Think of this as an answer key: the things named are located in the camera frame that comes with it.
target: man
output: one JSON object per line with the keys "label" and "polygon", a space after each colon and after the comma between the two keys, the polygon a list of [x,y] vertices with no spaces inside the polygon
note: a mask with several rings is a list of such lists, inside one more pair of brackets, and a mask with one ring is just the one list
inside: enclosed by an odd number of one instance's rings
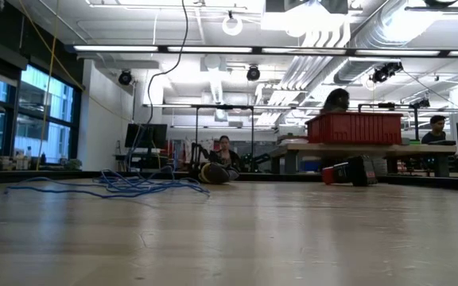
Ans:
{"label": "man", "polygon": [[443,131],[445,119],[446,117],[441,115],[434,115],[430,118],[432,130],[421,139],[422,144],[446,140],[446,133]]}
{"label": "man", "polygon": [[348,107],[349,92],[342,88],[337,88],[330,92],[320,113],[326,114],[328,112],[346,112]]}

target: woman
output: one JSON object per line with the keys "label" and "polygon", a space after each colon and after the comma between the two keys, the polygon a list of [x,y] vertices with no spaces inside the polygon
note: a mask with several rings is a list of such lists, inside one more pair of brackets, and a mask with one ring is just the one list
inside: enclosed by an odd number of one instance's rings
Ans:
{"label": "woman", "polygon": [[229,165],[236,170],[239,170],[239,156],[229,149],[229,137],[226,135],[220,136],[220,150],[216,152],[218,162],[224,165]]}
{"label": "woman", "polygon": [[328,112],[346,112],[349,108],[349,92],[342,88],[337,88],[330,92],[324,102],[321,114]]}

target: yellow cable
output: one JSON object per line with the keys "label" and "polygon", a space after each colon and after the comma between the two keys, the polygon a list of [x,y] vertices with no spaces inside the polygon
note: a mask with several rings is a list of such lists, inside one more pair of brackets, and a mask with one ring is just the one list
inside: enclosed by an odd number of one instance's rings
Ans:
{"label": "yellow cable", "polygon": [[[19,0],[19,3],[21,4],[21,7],[22,7],[22,10],[24,11],[24,14],[25,16],[28,18],[29,22],[31,23],[31,26],[35,29],[35,31],[37,32],[38,36],[40,37],[41,41],[44,43],[45,47],[49,50],[49,52],[52,53],[52,49],[50,48],[49,44],[47,44],[47,41],[45,41],[45,39],[43,38],[43,36],[41,35],[40,33],[40,30],[37,28],[37,26],[35,25],[35,23],[33,22],[33,20],[31,19],[31,16],[29,15],[28,13],[28,10],[25,8],[24,6],[24,3],[22,3],[22,0]],[[73,78],[73,76],[70,74],[70,72],[67,71],[67,69],[64,67],[64,65],[61,63],[60,59],[57,58],[57,56],[55,56],[53,53],[52,53],[52,57],[54,60],[56,60],[56,62],[60,65],[61,69],[63,70],[63,72],[65,72],[68,77],[76,84],[76,86],[81,90],[81,91],[86,91],[84,89],[84,87],[76,81],[76,79]],[[89,98],[91,100],[93,100],[96,104],[100,105],[104,110],[107,110],[109,111],[110,113],[120,117],[121,119],[127,121],[127,122],[131,122],[130,119],[128,118],[124,118],[123,116],[121,116],[120,114],[116,114],[115,112],[113,112],[112,110],[108,109],[107,107],[105,107],[102,103],[100,103],[98,100],[96,100],[95,98],[93,98],[92,96],[90,95],[87,95],[89,96]]]}
{"label": "yellow cable", "polygon": [[[157,146],[155,145],[155,141],[151,141],[151,144],[153,144],[153,148],[157,148]],[[158,158],[158,169],[159,170],[162,170],[162,166],[160,164],[160,149],[158,150],[158,153],[157,153],[157,158]]]}
{"label": "yellow cable", "polygon": [[[56,2],[56,16],[60,13],[60,0]],[[40,148],[38,149],[38,157],[41,154],[41,147],[44,143],[44,135],[45,135],[45,124],[47,118],[47,110],[49,109],[49,88],[51,86],[51,77],[52,77],[52,68],[54,67],[54,52],[56,51],[56,37],[57,37],[57,18],[54,20],[54,35],[52,39],[52,50],[51,50],[51,64],[49,65],[49,79],[47,80],[47,91],[45,91],[45,108],[44,108],[44,121],[41,124],[41,137],[40,137]],[[37,160],[37,171],[40,169],[40,161]]]}

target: desk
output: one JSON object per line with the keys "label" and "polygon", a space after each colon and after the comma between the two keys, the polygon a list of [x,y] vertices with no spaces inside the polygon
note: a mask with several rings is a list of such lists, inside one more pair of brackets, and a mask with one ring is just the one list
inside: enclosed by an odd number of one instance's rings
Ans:
{"label": "desk", "polygon": [[297,172],[297,157],[316,156],[341,158],[359,155],[382,156],[388,160],[388,172],[397,172],[397,159],[401,157],[431,156],[436,159],[435,176],[449,176],[448,156],[453,155],[456,146],[441,145],[329,145],[329,144],[287,144],[270,153],[272,172],[279,173],[280,158],[285,158],[285,173]]}
{"label": "desk", "polygon": [[[141,153],[141,152],[132,153],[132,159],[133,158],[139,158],[139,159],[144,160],[147,157],[148,157],[148,153]],[[129,170],[126,170],[126,164],[125,164],[126,154],[115,154],[114,158],[118,162],[118,170],[129,171]],[[132,159],[130,159],[130,164],[134,164],[134,165],[138,164],[138,167],[139,167],[139,169],[141,169],[141,172],[142,172],[143,167],[139,164],[139,162],[133,162]],[[156,159],[157,159],[157,154],[156,153],[152,153],[151,154],[151,161],[156,164],[156,168],[151,168],[151,169],[158,169],[158,162],[156,161]],[[161,166],[166,166],[167,165],[167,160],[168,160],[167,157],[160,156],[160,160],[161,160],[160,161]]]}

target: spotlight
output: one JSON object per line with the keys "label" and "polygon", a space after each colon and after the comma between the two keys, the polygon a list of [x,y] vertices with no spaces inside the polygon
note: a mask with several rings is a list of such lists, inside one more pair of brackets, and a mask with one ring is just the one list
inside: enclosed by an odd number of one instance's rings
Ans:
{"label": "spotlight", "polygon": [[417,109],[420,109],[423,107],[428,108],[430,107],[430,101],[427,98],[423,98],[423,99],[416,100],[414,102],[410,102],[409,106],[412,108],[417,108]]}
{"label": "spotlight", "polygon": [[260,76],[261,76],[261,72],[259,71],[256,65],[251,65],[248,68],[246,79],[248,79],[249,81],[256,81],[259,79]]}
{"label": "spotlight", "polygon": [[375,68],[371,79],[374,83],[384,83],[388,78],[394,76],[395,72],[400,72],[402,69],[402,63],[388,63],[380,68]]}
{"label": "spotlight", "polygon": [[132,74],[130,73],[130,70],[122,71],[118,81],[121,85],[130,85],[132,82]]}

